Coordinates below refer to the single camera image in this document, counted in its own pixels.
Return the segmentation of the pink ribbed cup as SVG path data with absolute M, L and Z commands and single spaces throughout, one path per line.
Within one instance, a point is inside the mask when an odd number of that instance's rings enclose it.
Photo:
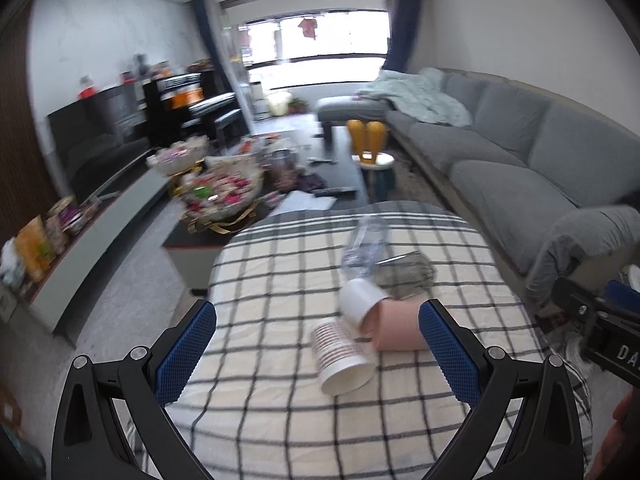
M 419 311 L 425 300 L 423 296 L 382 299 L 363 318 L 360 334 L 370 339 L 377 352 L 426 350 L 419 325 Z

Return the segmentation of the red striped paper cup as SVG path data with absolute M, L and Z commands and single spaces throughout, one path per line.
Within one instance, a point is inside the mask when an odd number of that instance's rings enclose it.
M 324 318 L 314 326 L 310 346 L 320 389 L 328 396 L 353 392 L 373 376 L 374 364 L 335 318 Z

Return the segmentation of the grey sectional sofa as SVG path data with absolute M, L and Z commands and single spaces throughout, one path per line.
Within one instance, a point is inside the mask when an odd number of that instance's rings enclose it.
M 543 307 L 563 276 L 591 290 L 617 278 L 639 247 L 638 136 L 527 84 L 443 72 L 469 127 L 418 122 L 357 93 L 322 99 L 318 121 L 326 131 L 349 119 L 384 122 L 531 307 Z

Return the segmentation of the grey crumpled plastic bag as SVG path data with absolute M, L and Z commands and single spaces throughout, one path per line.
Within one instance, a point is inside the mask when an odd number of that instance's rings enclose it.
M 375 285 L 399 300 L 431 292 L 437 270 L 420 250 L 379 261 L 372 273 Z

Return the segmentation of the checked white tablecloth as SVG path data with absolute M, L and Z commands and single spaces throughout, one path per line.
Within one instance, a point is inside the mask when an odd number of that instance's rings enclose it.
M 539 362 L 547 341 L 502 280 L 484 238 L 435 206 L 386 202 L 297 211 L 235 235 L 210 271 L 217 330 L 180 399 L 166 406 L 215 479 L 422 479 L 470 408 L 431 352 L 377 354 L 372 378 L 344 396 L 320 389 L 310 331 L 340 315 L 341 260 L 366 214 L 388 226 L 388 253 L 420 250 L 433 289 L 485 345 Z

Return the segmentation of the orange snack bag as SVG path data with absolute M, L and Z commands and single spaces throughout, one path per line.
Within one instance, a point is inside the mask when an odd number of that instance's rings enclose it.
M 35 282 L 41 282 L 50 270 L 55 258 L 40 217 L 30 220 L 15 237 L 15 248 L 22 258 L 27 274 Z

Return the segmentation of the clear plastic bottle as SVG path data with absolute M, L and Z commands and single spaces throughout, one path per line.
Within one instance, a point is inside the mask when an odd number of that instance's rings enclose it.
M 379 214 L 366 214 L 352 230 L 345 247 L 341 269 L 348 280 L 370 278 L 387 254 L 390 228 Z

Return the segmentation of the light green blanket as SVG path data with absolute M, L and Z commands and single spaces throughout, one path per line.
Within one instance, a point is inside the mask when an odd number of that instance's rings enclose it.
M 472 115 L 444 91 L 446 73 L 427 67 L 417 74 L 381 70 L 378 78 L 360 89 L 362 98 L 387 101 L 402 114 L 434 125 L 469 127 Z

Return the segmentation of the yellow rabbit ear stool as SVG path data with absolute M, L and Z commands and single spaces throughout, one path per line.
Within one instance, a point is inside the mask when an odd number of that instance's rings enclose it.
M 346 127 L 352 144 L 352 159 L 360 168 L 367 191 L 372 192 L 378 202 L 385 202 L 396 188 L 396 160 L 385 151 L 386 125 L 373 120 L 349 119 Z

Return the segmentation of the white upper tray bowl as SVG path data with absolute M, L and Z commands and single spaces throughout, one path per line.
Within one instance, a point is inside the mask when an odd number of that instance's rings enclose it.
M 195 166 L 207 155 L 208 148 L 207 136 L 191 136 L 169 148 L 160 148 L 146 159 L 146 166 L 162 176 L 171 177 Z

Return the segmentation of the black television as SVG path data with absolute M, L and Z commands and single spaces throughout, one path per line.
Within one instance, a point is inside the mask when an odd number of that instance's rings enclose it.
M 68 104 L 48 122 L 68 187 L 81 203 L 150 149 L 132 82 Z

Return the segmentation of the glass snack jar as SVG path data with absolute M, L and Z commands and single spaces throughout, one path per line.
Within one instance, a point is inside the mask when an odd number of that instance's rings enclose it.
M 290 192 L 297 185 L 297 164 L 295 155 L 284 148 L 271 153 L 270 174 L 274 186 L 282 192 Z

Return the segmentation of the dark blue right curtain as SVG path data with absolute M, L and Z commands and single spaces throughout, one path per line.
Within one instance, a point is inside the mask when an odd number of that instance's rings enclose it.
M 421 17 L 422 0 L 395 0 L 383 70 L 403 73 L 409 64 Z

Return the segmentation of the black piano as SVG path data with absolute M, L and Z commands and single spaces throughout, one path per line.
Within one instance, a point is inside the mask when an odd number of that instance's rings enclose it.
M 206 136 L 225 152 L 250 132 L 234 91 L 214 70 L 149 80 L 142 86 L 145 132 L 153 148 L 168 148 L 191 136 Z

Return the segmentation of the dark blue left curtain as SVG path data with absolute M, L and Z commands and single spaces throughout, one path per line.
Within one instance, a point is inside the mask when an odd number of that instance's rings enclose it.
M 224 66 L 220 62 L 216 41 L 210 28 L 207 6 L 205 0 L 192 0 L 190 7 L 194 15 L 194 20 L 198 32 L 200 33 L 202 43 L 212 63 L 213 69 L 218 75 L 225 92 L 231 92 L 233 90 L 232 84 L 229 81 Z

